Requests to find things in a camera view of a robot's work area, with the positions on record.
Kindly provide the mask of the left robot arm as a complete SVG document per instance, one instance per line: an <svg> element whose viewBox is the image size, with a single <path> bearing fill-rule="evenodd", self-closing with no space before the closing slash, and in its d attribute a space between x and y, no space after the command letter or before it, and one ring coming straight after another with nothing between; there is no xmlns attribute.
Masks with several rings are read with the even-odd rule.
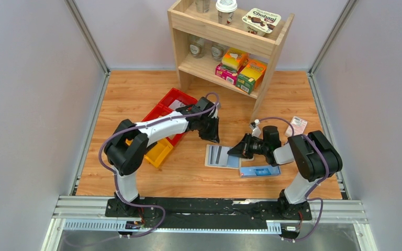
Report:
<svg viewBox="0 0 402 251"><path fill-rule="evenodd" d="M198 131L202 140L219 143L219 102L200 98L196 104L179 107L150 121L133 123L123 120L101 145L98 159L113 173L115 194L120 201L135 206L138 198L137 170L144 156L157 141L168 136Z"/></svg>

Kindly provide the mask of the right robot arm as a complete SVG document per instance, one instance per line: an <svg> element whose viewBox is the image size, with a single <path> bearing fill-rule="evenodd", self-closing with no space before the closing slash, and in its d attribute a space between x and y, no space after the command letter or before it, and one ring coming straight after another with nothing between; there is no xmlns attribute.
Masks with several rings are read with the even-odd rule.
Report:
<svg viewBox="0 0 402 251"><path fill-rule="evenodd" d="M306 202L320 183L343 167L341 156L321 131L313 131L306 135L292 134L284 145L276 126L264 126L262 134L263 138L251 133L245 134L227 154L244 159L262 155L273 167L294 162L298 173L279 197L279 200L287 205Z"/></svg>

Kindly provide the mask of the blue gum pack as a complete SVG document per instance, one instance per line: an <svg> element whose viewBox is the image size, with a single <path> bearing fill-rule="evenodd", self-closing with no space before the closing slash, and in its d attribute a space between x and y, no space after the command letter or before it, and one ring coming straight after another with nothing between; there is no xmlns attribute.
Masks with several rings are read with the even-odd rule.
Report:
<svg viewBox="0 0 402 251"><path fill-rule="evenodd" d="M270 176L279 176L281 174L281 169L279 166L249 166L249 167L240 167L239 173L241 178L250 178L250 177L270 177Z"/></svg>

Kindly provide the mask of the white paper in bin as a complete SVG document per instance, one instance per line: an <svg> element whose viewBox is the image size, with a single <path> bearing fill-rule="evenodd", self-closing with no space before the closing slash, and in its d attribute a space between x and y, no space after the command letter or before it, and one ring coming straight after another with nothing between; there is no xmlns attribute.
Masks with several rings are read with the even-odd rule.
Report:
<svg viewBox="0 0 402 251"><path fill-rule="evenodd" d="M184 107L184 106L186 106L186 104L184 104L183 102L181 102L180 100L174 100L170 105L169 105L169 108L171 109L171 110L176 110L176 109L178 109L178 108L181 108L181 107Z"/></svg>

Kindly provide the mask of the red plastic bin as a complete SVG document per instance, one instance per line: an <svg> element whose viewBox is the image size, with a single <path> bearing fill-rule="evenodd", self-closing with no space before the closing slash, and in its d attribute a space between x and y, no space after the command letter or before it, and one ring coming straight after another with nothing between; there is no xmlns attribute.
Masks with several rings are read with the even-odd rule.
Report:
<svg viewBox="0 0 402 251"><path fill-rule="evenodd" d="M164 95L164 97L158 102L158 104L169 107L169 105L176 99L186 104L186 106L194 105L197 103L196 98L182 92L179 89L172 88Z"/></svg>
<svg viewBox="0 0 402 251"><path fill-rule="evenodd" d="M166 106L158 104L141 121L145 122L145 121L154 120L154 119L157 119L159 117L169 115L173 111L174 110L172 110L172 109L170 109L170 108L168 108ZM173 146L176 146L178 144L178 142L182 139L182 137L183 137L183 134L174 134L174 135L168 136L166 139Z"/></svg>

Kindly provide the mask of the pink snack packet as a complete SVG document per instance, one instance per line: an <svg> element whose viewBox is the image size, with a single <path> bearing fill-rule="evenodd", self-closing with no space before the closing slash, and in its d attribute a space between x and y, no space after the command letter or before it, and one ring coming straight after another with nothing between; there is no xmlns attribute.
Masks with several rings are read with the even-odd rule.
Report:
<svg viewBox="0 0 402 251"><path fill-rule="evenodd" d="M304 120L298 116L293 116L293 118L291 119L290 124L292 125L293 129L294 129L294 133L292 132L292 129L290 126L287 127L284 135L289 137L293 135L299 135L299 134L303 134L306 126L308 124L307 120Z"/></svg>

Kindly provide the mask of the yellow plastic bin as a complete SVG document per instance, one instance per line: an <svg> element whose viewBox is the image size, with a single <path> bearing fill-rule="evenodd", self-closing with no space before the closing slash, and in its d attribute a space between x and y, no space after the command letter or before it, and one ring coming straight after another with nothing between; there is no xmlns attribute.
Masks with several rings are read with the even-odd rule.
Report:
<svg viewBox="0 0 402 251"><path fill-rule="evenodd" d="M168 137L165 137L147 148L144 159L155 168L161 168L174 146Z"/></svg>

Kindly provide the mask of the green yellow juice carton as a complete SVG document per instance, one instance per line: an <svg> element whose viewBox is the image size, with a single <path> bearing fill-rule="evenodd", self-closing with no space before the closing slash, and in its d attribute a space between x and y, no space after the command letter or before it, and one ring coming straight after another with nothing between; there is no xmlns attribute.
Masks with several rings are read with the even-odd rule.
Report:
<svg viewBox="0 0 402 251"><path fill-rule="evenodd" d="M239 72L236 87L251 94L262 82L267 70L267 64L260 60L249 59L246 66Z"/></svg>

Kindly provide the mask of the pink orange juice carton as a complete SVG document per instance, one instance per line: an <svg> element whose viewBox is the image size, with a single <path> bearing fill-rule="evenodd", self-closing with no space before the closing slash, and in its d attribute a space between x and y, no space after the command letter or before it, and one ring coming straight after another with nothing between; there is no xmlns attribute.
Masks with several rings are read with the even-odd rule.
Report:
<svg viewBox="0 0 402 251"><path fill-rule="evenodd" d="M236 48L229 48L215 68L215 75L235 86L238 75L246 66L249 53Z"/></svg>

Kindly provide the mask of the right glass water bottle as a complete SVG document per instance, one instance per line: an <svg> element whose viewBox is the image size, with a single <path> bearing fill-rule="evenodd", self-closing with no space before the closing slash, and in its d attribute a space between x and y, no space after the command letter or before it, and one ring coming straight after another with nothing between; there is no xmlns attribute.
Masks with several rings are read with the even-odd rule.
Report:
<svg viewBox="0 0 402 251"><path fill-rule="evenodd" d="M215 61L221 61L226 54L228 47L218 42L211 43L211 56Z"/></svg>

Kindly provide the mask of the Chobani yogurt cup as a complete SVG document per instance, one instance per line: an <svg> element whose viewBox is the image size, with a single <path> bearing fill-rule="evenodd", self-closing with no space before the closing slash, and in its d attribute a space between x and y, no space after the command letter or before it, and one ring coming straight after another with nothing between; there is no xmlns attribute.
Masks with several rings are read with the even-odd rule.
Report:
<svg viewBox="0 0 402 251"><path fill-rule="evenodd" d="M244 29L248 33L264 37L271 34L281 21L279 14L253 8L243 17Z"/></svg>

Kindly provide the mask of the metal can on shelf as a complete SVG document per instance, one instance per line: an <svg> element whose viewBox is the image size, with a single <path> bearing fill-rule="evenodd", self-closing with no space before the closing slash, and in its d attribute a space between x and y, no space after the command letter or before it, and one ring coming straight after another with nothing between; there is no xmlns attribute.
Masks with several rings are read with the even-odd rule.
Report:
<svg viewBox="0 0 402 251"><path fill-rule="evenodd" d="M204 14L210 10L210 0L195 0L196 11Z"/></svg>

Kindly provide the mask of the paper coffee cup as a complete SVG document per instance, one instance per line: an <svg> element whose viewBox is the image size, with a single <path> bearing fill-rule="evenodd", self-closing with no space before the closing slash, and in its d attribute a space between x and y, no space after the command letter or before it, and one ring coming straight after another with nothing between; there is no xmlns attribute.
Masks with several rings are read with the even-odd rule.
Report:
<svg viewBox="0 0 402 251"><path fill-rule="evenodd" d="M236 0L217 0L216 9L218 11L218 22L222 25L232 23L233 15L238 8Z"/></svg>

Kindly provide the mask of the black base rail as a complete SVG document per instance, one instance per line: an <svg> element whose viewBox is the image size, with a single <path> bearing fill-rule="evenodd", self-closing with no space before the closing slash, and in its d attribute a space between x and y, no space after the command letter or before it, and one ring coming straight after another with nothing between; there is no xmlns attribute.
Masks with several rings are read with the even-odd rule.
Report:
<svg viewBox="0 0 402 251"><path fill-rule="evenodd" d="M312 219L307 202L289 206L284 200L140 197L134 203L143 207L128 206L118 198L109 199L105 216L139 217L146 227L162 220L161 228L213 230L262 230L267 228L268 220Z"/></svg>

